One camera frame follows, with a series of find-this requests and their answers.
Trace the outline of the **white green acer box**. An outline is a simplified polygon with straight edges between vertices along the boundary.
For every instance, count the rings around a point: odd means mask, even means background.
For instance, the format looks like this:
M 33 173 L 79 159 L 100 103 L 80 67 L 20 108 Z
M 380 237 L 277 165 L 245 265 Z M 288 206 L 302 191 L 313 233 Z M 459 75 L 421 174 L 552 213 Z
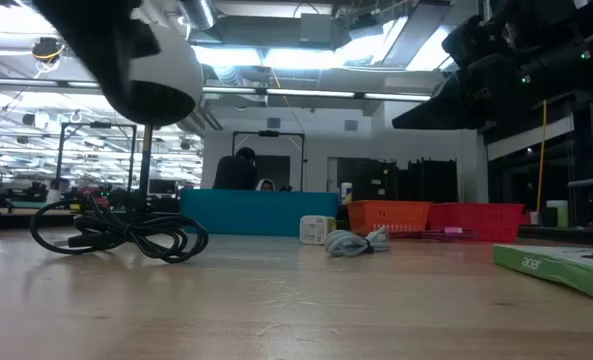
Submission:
M 493 261 L 593 298 L 593 248 L 496 244 Z

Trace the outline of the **orange plastic basket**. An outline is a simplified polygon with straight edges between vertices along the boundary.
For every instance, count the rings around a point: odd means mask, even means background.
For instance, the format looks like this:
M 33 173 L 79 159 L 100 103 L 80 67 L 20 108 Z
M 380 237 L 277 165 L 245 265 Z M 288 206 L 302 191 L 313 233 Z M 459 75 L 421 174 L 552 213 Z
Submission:
M 421 232 L 427 226 L 431 202 L 364 200 L 347 205 L 351 230 L 367 235 L 385 227 L 388 233 Z

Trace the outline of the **green white charger cube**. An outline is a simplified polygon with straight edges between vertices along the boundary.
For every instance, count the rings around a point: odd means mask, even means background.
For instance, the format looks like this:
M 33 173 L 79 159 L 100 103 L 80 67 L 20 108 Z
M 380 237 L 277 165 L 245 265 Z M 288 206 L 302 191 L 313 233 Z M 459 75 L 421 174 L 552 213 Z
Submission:
M 328 234 L 335 230 L 334 217 L 306 215 L 300 220 L 299 240 L 305 245 L 323 245 Z

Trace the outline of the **black aluminium table frame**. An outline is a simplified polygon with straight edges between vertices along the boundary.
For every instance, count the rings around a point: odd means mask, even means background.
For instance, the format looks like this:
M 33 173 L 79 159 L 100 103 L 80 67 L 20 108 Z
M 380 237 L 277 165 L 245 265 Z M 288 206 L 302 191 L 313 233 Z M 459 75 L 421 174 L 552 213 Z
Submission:
M 593 245 L 593 229 L 520 226 L 518 236 L 521 238 Z

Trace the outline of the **black gantry frame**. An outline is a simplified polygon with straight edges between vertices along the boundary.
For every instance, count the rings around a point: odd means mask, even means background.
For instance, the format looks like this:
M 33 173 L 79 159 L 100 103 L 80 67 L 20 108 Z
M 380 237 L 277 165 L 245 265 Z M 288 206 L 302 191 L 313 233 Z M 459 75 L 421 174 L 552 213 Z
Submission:
M 296 146 L 300 150 L 300 157 L 301 157 L 300 184 L 299 184 L 300 189 L 299 190 L 301 192 L 304 191 L 305 164 L 308 162 L 308 160 L 305 157 L 306 135 L 304 133 L 287 133 L 287 132 L 279 132 L 279 131 L 274 131 L 274 130 L 260 130 L 257 132 L 254 132 L 254 131 L 234 131 L 232 133 L 232 140 L 231 140 L 231 154 L 232 155 L 235 155 L 235 153 L 237 151 L 236 148 L 239 147 L 240 145 L 242 145 L 244 142 L 244 140 L 241 141 L 240 143 L 236 142 L 236 137 L 241 134 L 242 135 L 255 135 L 255 136 L 259 136 L 259 137 L 268 137 L 268 138 L 277 138 L 277 137 L 289 137 L 290 138 L 291 136 L 299 137 L 301 139 L 301 145 Z
M 65 142 L 71 137 L 75 136 L 79 129 L 83 127 L 89 127 L 93 129 L 111 129 L 111 128 L 127 128 L 130 129 L 132 134 L 126 135 L 126 139 L 130 142 L 130 154 L 129 154 L 129 168 L 128 168 L 128 179 L 127 179 L 127 190 L 132 190 L 133 184 L 133 173 L 134 173 L 134 161 L 135 161 L 135 150 L 136 150 L 136 140 L 137 140 L 137 126 L 136 125 L 126 125 L 126 124 L 113 124 L 112 122 L 103 122 L 103 121 L 92 121 L 87 123 L 74 123 L 74 122 L 63 122 L 61 124 L 61 130 L 59 134 L 59 146 L 58 146 L 58 153 L 57 153 L 57 165 L 56 165 L 56 180 L 61 180 L 62 174 L 62 159 L 64 155 L 64 145 Z

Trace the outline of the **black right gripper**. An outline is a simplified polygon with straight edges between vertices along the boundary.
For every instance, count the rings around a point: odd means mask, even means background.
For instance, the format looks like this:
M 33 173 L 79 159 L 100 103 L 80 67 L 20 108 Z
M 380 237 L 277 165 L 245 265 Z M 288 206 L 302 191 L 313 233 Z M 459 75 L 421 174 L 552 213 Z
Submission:
M 538 103 L 593 88 L 593 50 L 569 41 L 489 55 L 444 79 L 432 97 L 391 120 L 394 129 L 476 130 L 529 115 Z

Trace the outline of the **green white container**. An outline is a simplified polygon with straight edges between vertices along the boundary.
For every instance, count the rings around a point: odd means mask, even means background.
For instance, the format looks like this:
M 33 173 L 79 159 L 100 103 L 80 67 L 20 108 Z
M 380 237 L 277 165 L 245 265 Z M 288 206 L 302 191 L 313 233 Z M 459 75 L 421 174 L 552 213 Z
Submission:
M 557 227 L 567 228 L 569 226 L 569 203 L 567 200 L 548 200 L 546 208 L 555 211 Z

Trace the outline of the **black cabinets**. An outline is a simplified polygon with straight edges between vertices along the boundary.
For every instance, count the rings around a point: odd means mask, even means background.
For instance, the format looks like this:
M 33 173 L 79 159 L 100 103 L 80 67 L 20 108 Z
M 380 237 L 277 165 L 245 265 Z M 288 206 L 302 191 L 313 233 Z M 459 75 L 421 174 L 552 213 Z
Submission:
M 338 164 L 338 178 L 352 185 L 352 200 L 425 201 L 459 200 L 457 162 L 421 158 L 400 169 L 395 161 L 350 159 Z

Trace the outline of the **red plastic basket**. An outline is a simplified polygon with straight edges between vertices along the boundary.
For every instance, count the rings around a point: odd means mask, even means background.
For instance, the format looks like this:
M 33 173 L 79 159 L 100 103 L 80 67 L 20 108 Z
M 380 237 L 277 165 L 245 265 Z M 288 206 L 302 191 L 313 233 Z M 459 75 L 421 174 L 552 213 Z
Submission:
M 511 203 L 440 203 L 432 206 L 428 224 L 432 230 L 470 230 L 474 241 L 512 243 L 518 237 L 523 209 L 522 204 Z

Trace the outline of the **blue plastic bin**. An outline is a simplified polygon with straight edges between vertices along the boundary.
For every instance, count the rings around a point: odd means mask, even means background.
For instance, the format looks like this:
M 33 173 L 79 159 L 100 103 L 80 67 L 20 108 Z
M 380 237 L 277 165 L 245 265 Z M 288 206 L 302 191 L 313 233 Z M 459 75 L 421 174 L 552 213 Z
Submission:
M 292 236 L 307 215 L 334 217 L 339 204 L 333 193 L 256 190 L 185 189 L 183 216 L 210 234 Z

